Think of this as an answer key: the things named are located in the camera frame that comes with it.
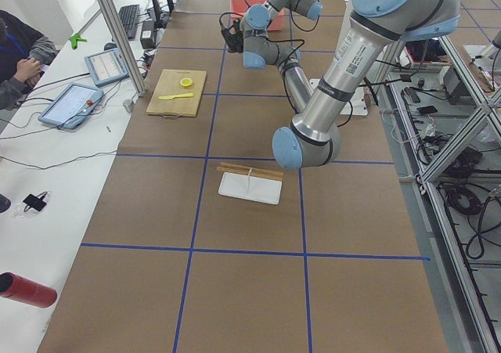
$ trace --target white desk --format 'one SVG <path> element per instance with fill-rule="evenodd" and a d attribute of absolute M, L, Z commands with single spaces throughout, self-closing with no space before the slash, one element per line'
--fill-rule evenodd
<path fill-rule="evenodd" d="M 130 3 L 131 0 L 116 2 L 117 6 Z M 66 43 L 39 85 L 88 72 L 84 56 L 102 51 L 104 44 L 111 39 L 102 15 L 82 37 L 88 42 L 79 42 L 76 50 Z M 135 56 L 140 57 L 143 50 L 139 41 L 131 41 L 131 47 Z M 40 88 L 29 97 L 53 99 L 72 81 L 93 85 L 90 77 L 80 77 Z M 103 89 L 108 91 L 113 86 L 107 85 Z M 79 156 L 114 151 L 130 117 L 122 103 L 134 95 L 132 82 L 125 79 L 118 93 L 108 101 L 106 109 L 87 118 L 76 130 L 52 129 L 17 139 L 0 139 L 0 154 L 45 167 Z M 27 102 L 11 122 L 25 125 L 33 112 L 42 112 L 47 107 L 34 105 L 40 103 L 47 102 Z M 0 138 L 47 128 L 36 116 L 24 129 L 8 125 Z M 11 208 L 0 214 L 0 273 L 14 272 L 55 288 L 60 294 L 113 161 L 113 155 L 93 157 L 40 171 L 0 160 L 0 193 L 12 201 Z M 50 192 L 45 209 L 40 214 L 20 217 L 17 207 L 22 200 L 29 193 L 37 195 L 44 191 Z M 42 309 L 0 297 L 0 351 L 36 352 L 56 303 Z"/>

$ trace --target person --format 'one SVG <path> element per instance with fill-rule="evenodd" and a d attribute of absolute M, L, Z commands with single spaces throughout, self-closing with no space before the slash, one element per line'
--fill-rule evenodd
<path fill-rule="evenodd" d="M 46 36 L 0 10 L 0 110 L 12 109 L 40 80 L 42 66 L 56 55 Z"/>

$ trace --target red plastic crate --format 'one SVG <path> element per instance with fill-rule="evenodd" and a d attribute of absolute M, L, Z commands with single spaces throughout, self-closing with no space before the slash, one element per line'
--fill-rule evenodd
<path fill-rule="evenodd" d="M 256 5 L 265 3 L 266 0 L 247 0 L 249 5 Z M 245 15 L 247 11 L 247 3 L 244 0 L 230 0 L 229 7 L 232 13 L 239 13 L 241 15 Z M 232 14 L 232 19 L 239 19 L 241 16 L 237 16 Z M 283 10 L 280 10 L 276 18 L 272 21 L 272 23 L 268 27 L 268 31 L 281 31 L 282 30 L 282 22 L 283 22 Z"/>

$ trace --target blue framed tablet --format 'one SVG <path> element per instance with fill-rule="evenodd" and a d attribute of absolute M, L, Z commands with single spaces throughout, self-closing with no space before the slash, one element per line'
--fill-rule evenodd
<path fill-rule="evenodd" d="M 86 56 L 84 60 L 97 87 L 120 81 L 128 76 L 125 62 L 118 48 Z"/>
<path fill-rule="evenodd" d="M 40 122 L 61 128 L 76 128 L 104 96 L 101 88 L 71 83 L 38 116 Z"/>

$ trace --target black keyboard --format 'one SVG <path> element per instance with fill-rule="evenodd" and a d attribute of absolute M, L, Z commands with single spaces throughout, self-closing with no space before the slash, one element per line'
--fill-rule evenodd
<path fill-rule="evenodd" d="M 135 33 L 138 30 L 138 15 L 139 5 L 122 6 L 118 12 L 120 21 L 124 26 L 125 33 L 127 34 L 127 39 L 129 40 L 135 38 Z"/>

